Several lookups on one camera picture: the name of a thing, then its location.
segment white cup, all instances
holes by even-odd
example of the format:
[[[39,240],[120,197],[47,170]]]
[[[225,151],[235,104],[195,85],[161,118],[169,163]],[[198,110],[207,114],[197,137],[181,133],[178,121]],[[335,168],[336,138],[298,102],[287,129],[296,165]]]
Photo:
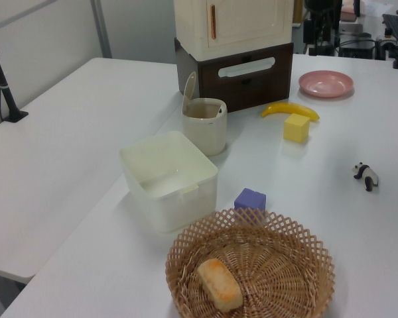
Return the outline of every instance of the white cup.
[[[193,72],[184,90],[183,133],[205,156],[215,156],[224,150],[227,139],[227,105],[214,98],[193,96],[196,72]]]

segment white cabinet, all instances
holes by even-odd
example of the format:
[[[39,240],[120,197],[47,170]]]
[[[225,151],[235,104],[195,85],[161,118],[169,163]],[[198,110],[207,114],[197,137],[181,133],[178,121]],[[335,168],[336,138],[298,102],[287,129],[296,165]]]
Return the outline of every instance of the white cabinet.
[[[174,0],[176,36],[197,61],[286,44],[293,0]]]

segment brown drawer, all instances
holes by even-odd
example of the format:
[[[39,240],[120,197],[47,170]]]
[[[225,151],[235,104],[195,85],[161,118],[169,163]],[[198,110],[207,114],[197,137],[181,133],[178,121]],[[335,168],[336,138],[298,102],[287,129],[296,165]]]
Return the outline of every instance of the brown drawer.
[[[226,102],[228,111],[237,111],[289,97],[293,43],[264,48],[207,61],[196,61],[175,39],[178,85],[182,93],[189,75],[196,71],[198,83],[195,97],[210,97]],[[274,65],[258,72],[234,77],[220,77],[222,68],[238,66],[265,58]]]

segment pink plate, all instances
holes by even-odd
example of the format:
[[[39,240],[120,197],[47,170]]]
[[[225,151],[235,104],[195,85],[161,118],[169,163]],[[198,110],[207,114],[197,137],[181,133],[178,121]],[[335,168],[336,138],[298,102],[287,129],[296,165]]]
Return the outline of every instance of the pink plate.
[[[354,81],[348,75],[333,71],[314,71],[299,78],[306,93],[318,97],[337,97],[351,91]]]

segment wicker basket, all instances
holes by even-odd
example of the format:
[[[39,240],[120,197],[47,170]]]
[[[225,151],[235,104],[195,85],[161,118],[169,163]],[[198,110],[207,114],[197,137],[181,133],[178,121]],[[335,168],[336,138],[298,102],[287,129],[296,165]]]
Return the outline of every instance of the wicker basket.
[[[196,269],[220,259],[234,275],[243,305],[222,313]],[[302,225],[260,210],[215,212],[184,229],[166,261],[166,281],[182,317],[319,317],[334,292],[334,265]]]

